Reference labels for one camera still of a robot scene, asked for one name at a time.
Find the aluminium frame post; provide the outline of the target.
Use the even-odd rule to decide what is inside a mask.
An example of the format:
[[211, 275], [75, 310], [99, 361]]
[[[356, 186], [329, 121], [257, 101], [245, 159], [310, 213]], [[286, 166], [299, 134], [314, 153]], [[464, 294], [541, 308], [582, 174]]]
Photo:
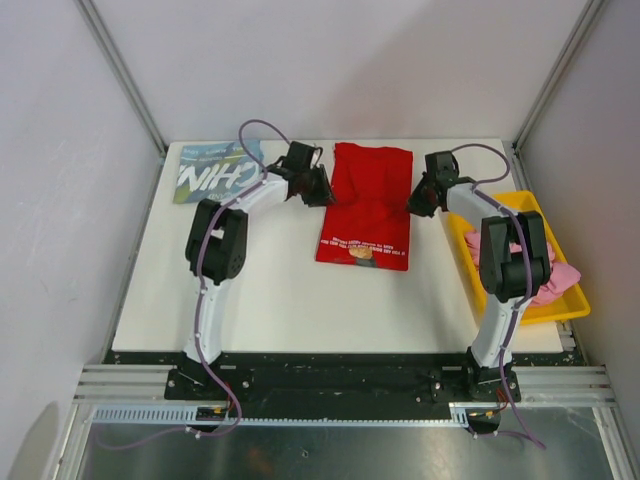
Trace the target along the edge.
[[511, 146], [515, 153], [519, 153], [527, 143], [565, 77], [569, 74], [581, 50], [586, 46], [589, 37], [598, 25], [608, 5], [609, 1], [606, 0], [589, 0], [585, 2], [533, 105], [512, 141]]
[[95, 2], [91, 0], [75, 0], [74, 4], [158, 156], [164, 158], [167, 155], [168, 146]]

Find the red t shirt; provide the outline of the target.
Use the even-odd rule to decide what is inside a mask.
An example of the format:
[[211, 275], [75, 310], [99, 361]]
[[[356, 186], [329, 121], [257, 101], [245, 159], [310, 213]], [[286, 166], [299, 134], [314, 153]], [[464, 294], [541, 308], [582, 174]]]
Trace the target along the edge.
[[406, 272], [409, 269], [413, 153], [397, 147], [334, 146], [328, 206], [315, 260]]

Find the pink t shirt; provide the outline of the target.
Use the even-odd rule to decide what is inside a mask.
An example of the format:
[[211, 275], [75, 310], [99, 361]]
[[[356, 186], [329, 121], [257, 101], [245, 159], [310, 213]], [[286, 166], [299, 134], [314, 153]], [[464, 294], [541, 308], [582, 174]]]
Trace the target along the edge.
[[[480, 234], [471, 230], [464, 234], [464, 238], [475, 270], [478, 271]], [[531, 307], [543, 307], [553, 303], [581, 279], [581, 274], [576, 268], [556, 259], [556, 253], [550, 243], [547, 243], [547, 250], [551, 267], [550, 279], [546, 284], [539, 287], [538, 293], [530, 304]]]

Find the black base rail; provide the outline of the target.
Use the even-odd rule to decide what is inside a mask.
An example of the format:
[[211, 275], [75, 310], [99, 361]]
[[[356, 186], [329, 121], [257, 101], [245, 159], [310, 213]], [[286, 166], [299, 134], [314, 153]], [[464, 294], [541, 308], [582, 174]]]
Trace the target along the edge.
[[169, 371], [167, 400], [230, 401], [243, 413], [372, 414], [384, 410], [418, 411], [424, 404], [496, 404], [521, 392], [512, 366], [510, 391], [498, 389], [490, 401], [466, 395], [460, 383], [466, 353], [310, 354], [224, 353], [212, 364], [212, 380], [196, 384]]

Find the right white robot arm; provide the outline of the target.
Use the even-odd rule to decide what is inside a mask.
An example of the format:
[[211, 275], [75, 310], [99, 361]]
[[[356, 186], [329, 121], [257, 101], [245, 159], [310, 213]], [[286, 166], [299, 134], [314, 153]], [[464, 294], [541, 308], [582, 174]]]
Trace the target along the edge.
[[526, 309], [551, 277], [544, 220], [535, 210], [516, 211], [460, 174], [452, 151], [425, 156], [426, 171], [407, 210], [432, 217], [437, 210], [463, 217], [480, 234], [479, 277], [487, 305], [462, 366], [461, 388], [473, 401], [510, 391], [511, 343]]

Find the folded blue printed t shirt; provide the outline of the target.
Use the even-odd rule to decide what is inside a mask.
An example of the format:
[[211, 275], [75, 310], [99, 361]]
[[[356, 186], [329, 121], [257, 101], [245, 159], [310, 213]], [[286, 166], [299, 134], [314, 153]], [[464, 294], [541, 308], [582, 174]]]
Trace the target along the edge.
[[214, 144], [187, 144], [181, 148], [173, 203], [199, 203], [209, 199], [224, 203], [263, 176], [264, 160], [259, 140]]

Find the left aluminium frame post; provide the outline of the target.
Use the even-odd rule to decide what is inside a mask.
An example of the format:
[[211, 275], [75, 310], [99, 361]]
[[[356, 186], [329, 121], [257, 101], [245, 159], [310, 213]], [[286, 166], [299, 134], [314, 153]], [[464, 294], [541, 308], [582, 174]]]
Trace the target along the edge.
[[74, 4], [158, 156], [164, 158], [167, 155], [168, 146], [95, 2], [91, 0], [75, 0]]

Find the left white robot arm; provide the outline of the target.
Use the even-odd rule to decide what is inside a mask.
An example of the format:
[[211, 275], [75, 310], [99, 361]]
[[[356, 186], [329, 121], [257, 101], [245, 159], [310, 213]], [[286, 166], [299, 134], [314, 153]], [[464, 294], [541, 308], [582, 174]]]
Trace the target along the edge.
[[335, 202], [325, 166], [323, 149], [293, 141], [285, 155], [259, 167], [259, 177], [222, 202], [198, 203], [185, 247], [191, 273], [198, 280], [198, 297], [190, 336], [178, 371], [197, 398], [214, 397], [221, 387], [212, 364], [222, 353], [221, 330], [232, 281], [247, 257], [249, 220], [292, 197], [309, 207]]

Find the right aluminium frame post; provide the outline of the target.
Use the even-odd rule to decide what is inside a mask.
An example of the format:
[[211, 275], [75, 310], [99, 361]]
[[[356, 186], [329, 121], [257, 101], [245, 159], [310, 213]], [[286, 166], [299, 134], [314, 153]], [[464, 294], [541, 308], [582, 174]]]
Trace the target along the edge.
[[519, 153], [527, 143], [565, 77], [569, 74], [581, 50], [586, 46], [589, 37], [598, 25], [608, 5], [609, 1], [606, 0], [589, 0], [585, 2], [533, 105], [512, 141], [511, 146], [515, 153]]

